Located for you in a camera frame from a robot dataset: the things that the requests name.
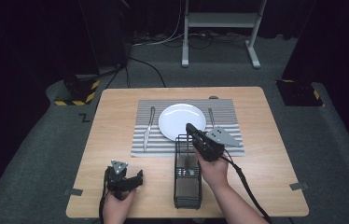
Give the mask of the silver table knife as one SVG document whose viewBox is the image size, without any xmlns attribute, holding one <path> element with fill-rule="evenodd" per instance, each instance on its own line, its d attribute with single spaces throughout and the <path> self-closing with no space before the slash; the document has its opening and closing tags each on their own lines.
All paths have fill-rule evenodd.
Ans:
<svg viewBox="0 0 349 224">
<path fill-rule="evenodd" d="M 155 106 L 150 107 L 149 121 L 148 121 L 147 129 L 144 132 L 144 144 L 143 144 L 144 152 L 147 152 L 147 144 L 148 144 L 148 139 L 151 131 L 151 126 L 153 124 L 153 120 L 155 116 L 155 111 L 156 111 Z"/>
</svg>

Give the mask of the grey striped placemat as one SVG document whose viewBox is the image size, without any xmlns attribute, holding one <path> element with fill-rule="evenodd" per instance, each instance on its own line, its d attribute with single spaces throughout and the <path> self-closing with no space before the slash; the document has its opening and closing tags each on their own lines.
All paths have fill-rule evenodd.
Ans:
<svg viewBox="0 0 349 224">
<path fill-rule="evenodd" d="M 216 127 L 225 129 L 231 136 L 241 143 L 240 147 L 226 149 L 231 156 L 245 155 L 243 137 L 231 99 L 183 99 L 183 100 L 140 100 L 138 102 L 136 121 L 133 129 L 133 143 L 131 155 L 134 157 L 173 157 L 175 154 L 175 140 L 165 137 L 159 129 L 159 116 L 170 105 L 189 104 L 198 107 L 205 115 L 206 127 L 203 132 L 212 130 L 208 108 L 213 109 Z M 147 152 L 143 150 L 144 132 L 147 129 L 150 107 L 155 106 L 155 116 L 147 144 Z"/>
</svg>

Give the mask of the black wire cutlery caddy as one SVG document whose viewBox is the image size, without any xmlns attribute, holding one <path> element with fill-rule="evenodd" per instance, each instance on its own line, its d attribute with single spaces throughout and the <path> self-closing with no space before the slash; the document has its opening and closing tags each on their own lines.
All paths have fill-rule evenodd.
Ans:
<svg viewBox="0 0 349 224">
<path fill-rule="evenodd" d="M 200 209 L 202 205 L 202 174 L 195 155 L 195 176 L 189 177 L 185 168 L 187 135 L 179 134 L 175 139 L 174 154 L 174 206 L 179 209 Z"/>
</svg>

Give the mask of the black stand with hazard stripes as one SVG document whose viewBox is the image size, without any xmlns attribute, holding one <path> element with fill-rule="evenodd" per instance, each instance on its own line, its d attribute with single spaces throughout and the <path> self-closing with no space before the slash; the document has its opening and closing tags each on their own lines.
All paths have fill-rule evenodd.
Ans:
<svg viewBox="0 0 349 224">
<path fill-rule="evenodd" d="M 94 98 L 100 80 L 96 75 L 72 75 L 65 77 L 53 98 L 55 105 L 89 105 Z"/>
<path fill-rule="evenodd" d="M 320 94 L 311 84 L 289 79 L 276 80 L 275 84 L 287 106 L 322 106 L 324 104 Z"/>
</svg>

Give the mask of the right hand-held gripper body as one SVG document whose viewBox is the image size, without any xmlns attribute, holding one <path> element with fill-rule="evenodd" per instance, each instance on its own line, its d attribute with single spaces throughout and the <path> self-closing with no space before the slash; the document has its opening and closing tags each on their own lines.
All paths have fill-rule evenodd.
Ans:
<svg viewBox="0 0 349 224">
<path fill-rule="evenodd" d="M 240 147 L 241 143 L 225 129 L 215 127 L 205 134 L 198 134 L 197 142 L 193 146 L 206 161 L 216 161 L 224 154 L 225 146 Z"/>
</svg>

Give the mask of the person's right hand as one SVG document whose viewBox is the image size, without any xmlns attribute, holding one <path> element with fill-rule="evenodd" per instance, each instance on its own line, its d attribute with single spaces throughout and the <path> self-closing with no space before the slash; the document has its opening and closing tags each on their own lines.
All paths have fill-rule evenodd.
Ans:
<svg viewBox="0 0 349 224">
<path fill-rule="evenodd" d="M 195 149 L 195 154 L 202 169 L 202 177 L 211 190 L 223 189 L 228 186 L 228 163 L 226 161 L 223 159 L 206 161 L 197 149 Z"/>
</svg>

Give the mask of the white metal stand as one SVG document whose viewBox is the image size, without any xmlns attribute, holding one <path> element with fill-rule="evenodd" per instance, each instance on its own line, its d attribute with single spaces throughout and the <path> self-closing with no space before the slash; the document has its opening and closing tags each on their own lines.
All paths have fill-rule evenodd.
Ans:
<svg viewBox="0 0 349 224">
<path fill-rule="evenodd" d="M 181 65 L 189 66 L 188 50 L 188 29 L 189 28 L 249 28 L 252 30 L 251 36 L 245 40 L 244 44 L 247 49 L 252 66 L 255 69 L 261 67 L 258 56 L 254 49 L 260 23 L 263 18 L 264 9 L 267 0 L 260 0 L 258 12 L 255 13 L 205 13 L 189 12 L 189 0 L 185 0 L 184 12 L 184 34 L 182 44 Z"/>
</svg>

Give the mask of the person's left hand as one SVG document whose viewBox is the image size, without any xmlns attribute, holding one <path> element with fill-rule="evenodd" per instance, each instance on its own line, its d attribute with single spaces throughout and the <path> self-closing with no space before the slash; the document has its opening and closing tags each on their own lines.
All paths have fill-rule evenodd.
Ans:
<svg viewBox="0 0 349 224">
<path fill-rule="evenodd" d="M 132 189 L 124 200 L 119 200 L 114 196 L 114 193 L 108 191 L 105 194 L 103 207 L 103 221 L 105 220 L 126 220 L 137 189 Z"/>
</svg>

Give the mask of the white round plate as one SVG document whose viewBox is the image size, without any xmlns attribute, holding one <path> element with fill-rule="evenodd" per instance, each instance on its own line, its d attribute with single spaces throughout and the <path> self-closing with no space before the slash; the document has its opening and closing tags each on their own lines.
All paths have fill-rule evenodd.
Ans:
<svg viewBox="0 0 349 224">
<path fill-rule="evenodd" d="M 206 127 L 204 113 L 196 106 L 175 104 L 166 107 L 159 116 L 159 129 L 170 140 L 175 140 L 179 134 L 186 134 L 186 125 L 191 123 L 198 130 Z"/>
</svg>

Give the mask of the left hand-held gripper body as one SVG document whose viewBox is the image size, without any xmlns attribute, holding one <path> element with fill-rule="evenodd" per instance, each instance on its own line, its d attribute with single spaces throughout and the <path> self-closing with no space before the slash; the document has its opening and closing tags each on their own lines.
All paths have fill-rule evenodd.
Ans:
<svg viewBox="0 0 349 224">
<path fill-rule="evenodd" d="M 122 200 L 122 193 L 127 191 L 126 174 L 127 174 L 127 162 L 111 161 L 111 165 L 105 170 L 104 187 L 114 193 L 114 196 Z"/>
</svg>

